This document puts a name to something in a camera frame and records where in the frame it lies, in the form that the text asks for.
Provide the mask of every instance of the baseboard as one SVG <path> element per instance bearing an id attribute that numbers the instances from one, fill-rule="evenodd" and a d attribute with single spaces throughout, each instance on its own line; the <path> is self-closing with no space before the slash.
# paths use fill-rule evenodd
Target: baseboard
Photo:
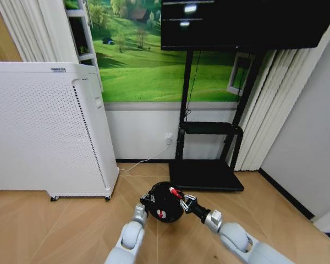
<path id="1" fill-rule="evenodd" d="M 132 159 L 132 158 L 117 158 L 116 162 L 119 163 L 138 163 L 140 161 L 143 161 L 144 159 Z M 148 161 L 145 161 L 144 163 L 169 163 L 171 161 L 174 161 L 174 159 L 150 159 Z"/>
<path id="2" fill-rule="evenodd" d="M 278 184 L 269 174 L 262 168 L 258 172 L 279 191 L 298 211 L 300 211 L 307 219 L 311 220 L 315 215 L 312 214 L 306 207 L 304 207 L 295 197 L 286 191 L 280 184 Z"/>

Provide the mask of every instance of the black tv screen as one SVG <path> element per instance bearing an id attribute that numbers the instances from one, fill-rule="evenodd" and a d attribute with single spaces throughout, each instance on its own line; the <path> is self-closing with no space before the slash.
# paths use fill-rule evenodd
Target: black tv screen
<path id="1" fill-rule="evenodd" d="M 163 0 L 162 50 L 316 47 L 330 0 Z"/>

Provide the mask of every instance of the tv stand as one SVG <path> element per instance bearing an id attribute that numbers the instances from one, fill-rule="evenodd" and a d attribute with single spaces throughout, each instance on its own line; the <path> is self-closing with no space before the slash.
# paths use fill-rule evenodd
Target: tv stand
<path id="1" fill-rule="evenodd" d="M 239 127 L 243 111 L 247 104 L 255 79 L 265 55 L 265 51 L 255 52 L 256 56 L 248 73 L 246 85 L 232 123 L 224 122 L 186 122 L 186 105 L 193 61 L 193 50 L 187 50 L 184 72 L 179 129 L 176 145 L 176 156 L 169 164 L 170 180 L 183 190 L 201 191 L 243 191 L 244 187 L 234 174 L 243 131 Z M 226 135 L 220 159 L 183 159 L 185 134 Z M 230 165 L 226 158 L 234 137 L 236 142 Z"/>

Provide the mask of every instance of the wall mural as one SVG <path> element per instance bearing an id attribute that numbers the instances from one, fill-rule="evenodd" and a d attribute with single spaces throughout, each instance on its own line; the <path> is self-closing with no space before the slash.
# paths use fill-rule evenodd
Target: wall mural
<path id="1" fill-rule="evenodd" d="M 74 0 L 65 0 L 73 4 Z M 89 0 L 105 102 L 179 102 L 185 52 L 161 51 L 161 0 Z M 199 53 L 194 53 L 190 87 Z M 192 101 L 233 102 L 235 53 L 202 52 Z M 237 70 L 235 82 L 244 71 Z"/>

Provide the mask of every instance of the white vertical blinds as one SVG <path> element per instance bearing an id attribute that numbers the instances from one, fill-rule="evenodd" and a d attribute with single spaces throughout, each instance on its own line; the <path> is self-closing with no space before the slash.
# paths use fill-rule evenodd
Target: white vertical blinds
<path id="1" fill-rule="evenodd" d="M 330 26 L 316 48 L 267 53 L 241 121 L 236 171 L 260 168 L 329 40 Z"/>
<path id="2" fill-rule="evenodd" d="M 62 0 L 0 0 L 0 12 L 23 61 L 79 62 Z"/>

